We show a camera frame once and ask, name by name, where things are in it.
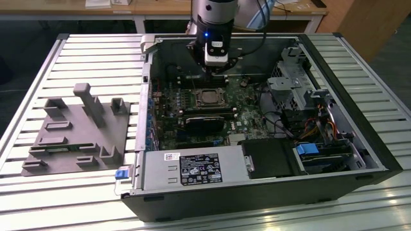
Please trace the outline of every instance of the cpu socket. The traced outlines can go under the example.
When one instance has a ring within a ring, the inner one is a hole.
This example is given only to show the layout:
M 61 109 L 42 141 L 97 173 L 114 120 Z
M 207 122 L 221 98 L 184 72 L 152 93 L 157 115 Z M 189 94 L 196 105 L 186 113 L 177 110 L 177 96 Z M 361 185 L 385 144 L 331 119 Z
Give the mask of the cpu socket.
M 225 91 L 221 88 L 199 89 L 192 92 L 199 108 L 227 107 Z

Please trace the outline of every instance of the motherboard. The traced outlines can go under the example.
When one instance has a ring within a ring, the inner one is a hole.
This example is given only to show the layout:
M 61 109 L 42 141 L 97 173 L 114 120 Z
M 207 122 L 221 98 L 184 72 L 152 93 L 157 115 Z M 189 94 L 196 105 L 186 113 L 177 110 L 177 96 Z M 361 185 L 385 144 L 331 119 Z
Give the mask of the motherboard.
M 268 137 L 255 85 L 241 76 L 221 81 L 216 88 L 197 88 L 203 84 L 192 79 L 185 86 L 169 82 L 161 91 L 153 90 L 160 150 L 228 146 Z

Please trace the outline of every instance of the table leg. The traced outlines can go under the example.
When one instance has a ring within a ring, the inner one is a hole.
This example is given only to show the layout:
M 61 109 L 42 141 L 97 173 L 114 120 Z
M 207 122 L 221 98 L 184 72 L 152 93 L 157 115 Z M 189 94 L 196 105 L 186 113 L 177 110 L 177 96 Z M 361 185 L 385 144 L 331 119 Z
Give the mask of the table leg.
M 145 26 L 144 26 L 144 16 L 142 15 L 136 15 L 133 17 L 133 21 L 136 24 L 136 30 L 138 34 L 145 34 Z
M 311 20 L 309 20 L 309 22 L 307 24 L 304 33 L 312 34 L 312 33 L 316 32 L 316 29 L 319 28 L 321 19 L 323 19 L 323 15 L 313 15 L 311 17 Z

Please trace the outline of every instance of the power supply label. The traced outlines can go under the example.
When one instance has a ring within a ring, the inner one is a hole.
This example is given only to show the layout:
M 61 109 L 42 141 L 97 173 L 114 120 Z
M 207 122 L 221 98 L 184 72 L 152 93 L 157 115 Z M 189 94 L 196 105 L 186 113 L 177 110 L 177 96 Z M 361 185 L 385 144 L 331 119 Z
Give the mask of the power supply label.
M 184 186 L 223 182 L 219 154 L 180 156 L 180 175 Z

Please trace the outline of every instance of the gray post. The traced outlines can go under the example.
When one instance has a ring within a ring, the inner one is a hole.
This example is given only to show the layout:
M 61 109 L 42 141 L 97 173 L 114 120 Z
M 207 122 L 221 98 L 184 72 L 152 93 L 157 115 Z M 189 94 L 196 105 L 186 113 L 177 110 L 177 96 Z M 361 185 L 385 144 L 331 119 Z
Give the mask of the gray post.
M 101 104 L 98 101 L 94 101 L 89 94 L 90 86 L 88 83 L 76 83 L 73 93 L 74 96 L 81 98 L 85 111 L 90 116 L 94 124 L 98 128 L 105 126 L 104 118 L 101 116 Z

